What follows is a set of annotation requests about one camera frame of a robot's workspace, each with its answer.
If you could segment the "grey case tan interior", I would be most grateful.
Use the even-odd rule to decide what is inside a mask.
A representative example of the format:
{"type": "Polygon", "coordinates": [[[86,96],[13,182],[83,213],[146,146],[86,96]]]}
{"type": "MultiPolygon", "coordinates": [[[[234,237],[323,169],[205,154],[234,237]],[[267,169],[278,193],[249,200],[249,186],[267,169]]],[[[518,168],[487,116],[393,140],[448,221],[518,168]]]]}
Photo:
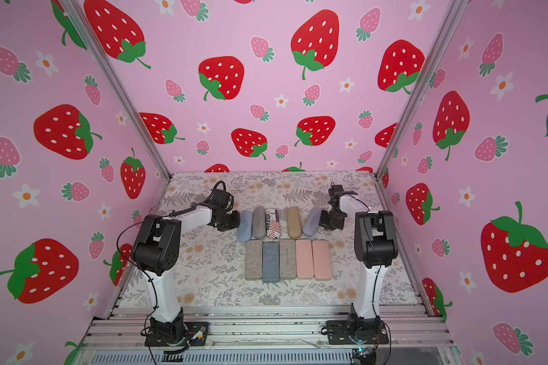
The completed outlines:
{"type": "Polygon", "coordinates": [[[306,237],[313,237],[318,231],[321,213],[323,209],[319,207],[313,208],[302,227],[302,234],[306,237]]]}

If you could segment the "light blue case white glasses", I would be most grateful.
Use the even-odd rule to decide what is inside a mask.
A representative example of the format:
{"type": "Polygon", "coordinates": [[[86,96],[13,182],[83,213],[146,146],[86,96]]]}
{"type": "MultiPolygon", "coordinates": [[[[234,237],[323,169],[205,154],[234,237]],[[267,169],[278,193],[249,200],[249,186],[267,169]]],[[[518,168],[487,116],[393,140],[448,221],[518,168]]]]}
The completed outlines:
{"type": "Polygon", "coordinates": [[[237,239],[240,243],[246,243],[252,238],[253,212],[242,211],[240,213],[240,224],[237,229],[237,239]]]}

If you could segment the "olive glasses case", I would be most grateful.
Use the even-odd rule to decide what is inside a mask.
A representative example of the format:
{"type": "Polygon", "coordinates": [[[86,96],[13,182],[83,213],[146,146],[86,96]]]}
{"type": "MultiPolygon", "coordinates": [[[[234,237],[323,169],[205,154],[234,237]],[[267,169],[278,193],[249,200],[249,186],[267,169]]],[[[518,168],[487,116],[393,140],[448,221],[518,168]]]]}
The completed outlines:
{"type": "Polygon", "coordinates": [[[287,209],[288,235],[293,240],[298,240],[302,235],[300,209],[296,206],[287,209]]]}

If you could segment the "pink case round glasses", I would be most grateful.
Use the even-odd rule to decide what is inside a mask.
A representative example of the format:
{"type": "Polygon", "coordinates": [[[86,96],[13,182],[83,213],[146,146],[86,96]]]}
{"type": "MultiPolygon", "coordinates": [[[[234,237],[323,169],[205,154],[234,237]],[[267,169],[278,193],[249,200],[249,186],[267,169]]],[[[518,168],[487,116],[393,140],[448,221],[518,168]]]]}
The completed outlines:
{"type": "Polygon", "coordinates": [[[312,242],[314,278],[318,281],[330,281],[333,278],[329,243],[326,240],[312,242]]]}

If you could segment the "pink case black glasses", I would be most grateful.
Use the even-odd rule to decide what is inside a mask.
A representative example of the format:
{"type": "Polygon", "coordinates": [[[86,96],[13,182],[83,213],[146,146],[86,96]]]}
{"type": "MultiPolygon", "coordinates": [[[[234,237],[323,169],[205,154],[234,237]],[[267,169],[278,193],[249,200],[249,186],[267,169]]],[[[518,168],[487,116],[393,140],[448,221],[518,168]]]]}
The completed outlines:
{"type": "Polygon", "coordinates": [[[314,277],[314,260],[312,242],[296,240],[296,275],[298,279],[310,280],[314,277]]]}

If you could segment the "grey case with red glasses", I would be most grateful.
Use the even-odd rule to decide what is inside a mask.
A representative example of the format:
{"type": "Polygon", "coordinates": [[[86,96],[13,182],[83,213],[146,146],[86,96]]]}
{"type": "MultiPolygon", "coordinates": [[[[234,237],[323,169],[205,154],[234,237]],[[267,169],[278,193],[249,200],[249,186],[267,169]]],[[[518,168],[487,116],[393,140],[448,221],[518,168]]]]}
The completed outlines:
{"type": "Polygon", "coordinates": [[[282,280],[297,278],[296,245],[294,240],[279,242],[279,275],[282,280]]]}

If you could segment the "grey case mint interior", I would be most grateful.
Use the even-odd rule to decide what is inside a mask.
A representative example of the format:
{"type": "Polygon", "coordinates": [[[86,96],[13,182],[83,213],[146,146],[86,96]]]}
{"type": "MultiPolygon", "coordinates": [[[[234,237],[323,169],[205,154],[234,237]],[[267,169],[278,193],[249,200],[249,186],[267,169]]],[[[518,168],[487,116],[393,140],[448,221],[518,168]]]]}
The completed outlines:
{"type": "Polygon", "coordinates": [[[247,281],[258,281],[263,274],[263,242],[249,240],[245,244],[244,275],[247,281]]]}

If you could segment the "blue-grey case purple glasses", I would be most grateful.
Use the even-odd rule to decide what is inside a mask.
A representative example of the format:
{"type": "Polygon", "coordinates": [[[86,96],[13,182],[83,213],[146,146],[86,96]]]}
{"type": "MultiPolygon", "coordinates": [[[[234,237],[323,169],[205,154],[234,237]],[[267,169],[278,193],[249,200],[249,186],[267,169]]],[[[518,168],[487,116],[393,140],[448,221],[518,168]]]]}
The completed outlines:
{"type": "Polygon", "coordinates": [[[262,271],[262,279],[264,283],[277,283],[280,281],[278,242],[263,243],[262,271]]]}

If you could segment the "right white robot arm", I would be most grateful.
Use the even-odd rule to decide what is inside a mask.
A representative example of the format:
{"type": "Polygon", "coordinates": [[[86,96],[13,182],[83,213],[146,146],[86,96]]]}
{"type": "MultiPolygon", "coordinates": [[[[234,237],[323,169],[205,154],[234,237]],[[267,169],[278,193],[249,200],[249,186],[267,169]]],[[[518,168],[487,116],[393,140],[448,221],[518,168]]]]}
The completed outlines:
{"type": "Polygon", "coordinates": [[[329,211],[322,211],[319,225],[327,231],[342,230],[345,219],[354,219],[353,248],[360,262],[359,289],[343,328],[349,336],[381,331],[380,297],[385,275],[398,257],[394,216],[375,211],[357,194],[331,184],[329,211]]]}

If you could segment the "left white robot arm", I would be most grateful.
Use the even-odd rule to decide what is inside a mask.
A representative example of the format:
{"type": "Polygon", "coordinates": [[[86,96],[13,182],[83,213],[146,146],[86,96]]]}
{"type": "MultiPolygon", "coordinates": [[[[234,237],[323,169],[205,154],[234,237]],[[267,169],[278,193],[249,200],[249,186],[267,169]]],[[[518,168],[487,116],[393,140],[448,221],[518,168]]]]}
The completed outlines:
{"type": "Polygon", "coordinates": [[[234,209],[234,196],[219,180],[209,196],[189,208],[166,215],[147,215],[132,246],[130,262],[147,278],[154,310],[149,330],[152,334],[172,337],[175,342],[184,337],[186,325],[183,310],[174,288],[174,267],[177,263],[181,238],[197,228],[210,226],[218,231],[230,231],[240,225],[240,213],[234,209]]]}

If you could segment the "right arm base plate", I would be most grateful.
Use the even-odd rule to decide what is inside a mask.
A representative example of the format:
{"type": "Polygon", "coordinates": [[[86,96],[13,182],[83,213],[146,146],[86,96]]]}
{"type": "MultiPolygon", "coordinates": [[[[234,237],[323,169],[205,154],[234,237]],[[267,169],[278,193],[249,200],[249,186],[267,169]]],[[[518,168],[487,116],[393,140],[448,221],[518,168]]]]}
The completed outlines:
{"type": "Polygon", "coordinates": [[[330,345],[376,346],[390,343],[388,329],[378,319],[330,320],[321,328],[320,334],[327,337],[330,345]]]}

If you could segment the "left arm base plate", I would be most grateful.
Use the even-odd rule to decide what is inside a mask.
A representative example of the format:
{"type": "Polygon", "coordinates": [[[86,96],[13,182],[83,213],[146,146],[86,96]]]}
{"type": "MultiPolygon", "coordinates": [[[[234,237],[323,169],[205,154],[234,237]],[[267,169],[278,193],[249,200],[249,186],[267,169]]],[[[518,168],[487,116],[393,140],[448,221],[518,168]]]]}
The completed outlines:
{"type": "Polygon", "coordinates": [[[184,348],[204,346],[208,333],[208,322],[170,323],[153,319],[145,335],[145,345],[149,348],[176,347],[176,351],[183,352],[184,348]]]}

